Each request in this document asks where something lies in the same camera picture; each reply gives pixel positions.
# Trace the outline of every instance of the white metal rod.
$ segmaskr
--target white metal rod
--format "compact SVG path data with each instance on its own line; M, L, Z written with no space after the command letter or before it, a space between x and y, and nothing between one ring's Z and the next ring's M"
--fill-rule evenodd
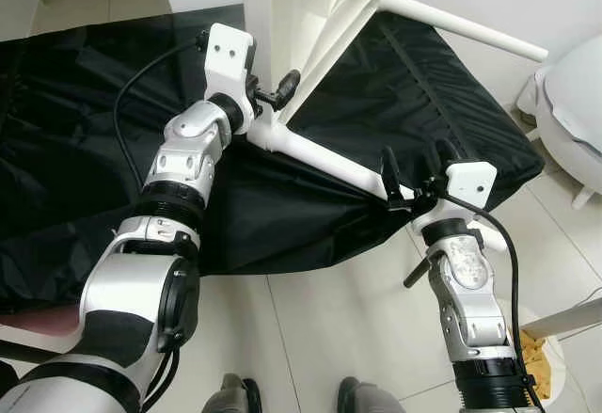
M539 338L558 335L565 331L583 326L592 326L597 323L602 323L602 298L552 314L521 328L529 336L538 340Z
M270 126L255 120L246 138L264 150L281 152L380 199L387 199L380 174L295 134L278 121ZM414 197L413 190L404 186L400 186L400 190L405 199Z
M537 62L542 62L547 57L547 50L544 48L452 15L447 11L427 6L422 2L415 0L380 0L379 9L449 30L454 34L495 46Z

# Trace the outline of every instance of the white chair leg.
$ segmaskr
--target white chair leg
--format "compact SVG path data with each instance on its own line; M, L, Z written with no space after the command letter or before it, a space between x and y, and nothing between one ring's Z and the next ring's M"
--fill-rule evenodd
M594 190L590 189L587 185L584 185L573 200L573 209L581 209L593 194Z
M537 140L538 138L541 138L541 136L539 136L539 129L538 128L535 128L532 131L530 131L530 132L527 133L527 139L530 142L533 142L533 141Z

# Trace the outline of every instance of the black cloth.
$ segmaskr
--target black cloth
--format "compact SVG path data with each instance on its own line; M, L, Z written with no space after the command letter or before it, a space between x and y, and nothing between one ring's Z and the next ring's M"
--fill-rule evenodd
M240 6L90 25L0 44L0 310L77 301L135 184L111 124L136 70ZM165 123L202 97L203 57L180 54L142 78L121 124L145 173ZM299 134L378 169L390 145L407 185L438 171L436 142L492 163L487 207L543 162L435 30L374 15L290 122ZM411 219L281 154L236 140L219 162L202 274L327 267L384 242Z

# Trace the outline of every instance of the black cable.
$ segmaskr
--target black cable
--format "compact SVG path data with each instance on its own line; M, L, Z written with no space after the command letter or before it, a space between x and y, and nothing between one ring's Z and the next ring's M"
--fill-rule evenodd
M147 397L149 397L149 394L151 394L154 391L154 389L157 388L157 385L163 378L163 374L166 371L166 367L167 367L167 364L168 364L170 358L171 358L171 353L165 354L163 359L161 360L159 369L157 369L157 372L155 373L154 377L152 378L152 380L149 384L149 388L147 389Z
M515 347L516 352L516 360L518 361L518 367L520 371L523 373L523 376L527 377L527 367L525 366L525 360L523 358L522 349L520 347L520 333L518 327L518 255L516 254L515 244L512 242L512 238L508 231L504 228L504 226L490 213L486 210L481 209L473 204L470 204L466 201L462 201L461 199L457 199L456 197L451 196L450 194L442 194L440 195L442 199L446 199L447 201L451 201L452 203L457 204L458 206L462 206L475 214L478 214L484 217L489 223L491 223L494 227L496 227L499 233L506 241L506 245L508 246L508 252L510 253L510 261L512 263L512 301L511 301L511 321L512 321L512 340ZM542 407L542 403L539 401L535 390L531 383L525 383L527 388L527 392L529 393L529 397L531 397L531 401L535 406L537 406L542 413L546 413L544 408Z
M119 91L119 94L117 95L115 104L113 105L113 128L115 130L115 137L117 138L119 147L121 148L121 152L123 153L123 157L125 158L125 161L128 163L128 167L130 168L130 171L132 172L132 176L135 179L135 184L136 184L136 187L138 188L138 190L142 190L142 185L143 185L142 177L140 176L140 172L138 171L138 168L135 165L135 161L134 161L134 158L132 157L132 154L130 153L128 144L125 141L125 139L123 138L121 129L119 127L119 110L120 110L119 108L121 106L121 100L126 95L128 90L146 72L148 72L150 69L157 66L158 64L160 64L167 58L174 56L175 54L177 54L185 49L194 47L194 46L197 46L199 48L199 50L204 48L206 36L207 36L206 32L203 32L203 33L199 34L198 36L194 37L192 40L188 40L188 41L186 41L182 44L179 44L178 46L175 46L175 47L171 48L170 50L162 53L160 56L156 57L151 63L146 65L144 68L142 68L140 71L138 71L134 76L132 76L132 78L130 78L130 80L121 88L121 90Z
M176 372L178 371L178 366L180 365L180 349L175 349L171 353L171 366L169 366L169 371L167 372L166 379L163 381L161 385L157 388L157 390L151 394L144 404L142 405L141 413L146 413L149 411L153 405L157 403L161 396L165 394L171 382L173 382L174 377L176 376Z

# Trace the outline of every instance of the yellow object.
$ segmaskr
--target yellow object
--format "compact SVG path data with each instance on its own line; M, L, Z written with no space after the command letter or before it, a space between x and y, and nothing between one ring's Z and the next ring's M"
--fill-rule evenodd
M552 371L547 362L542 347L545 339L534 340L531 336L520 330L520 347L527 372L535 377L535 393L540 399L549 399L551 395Z

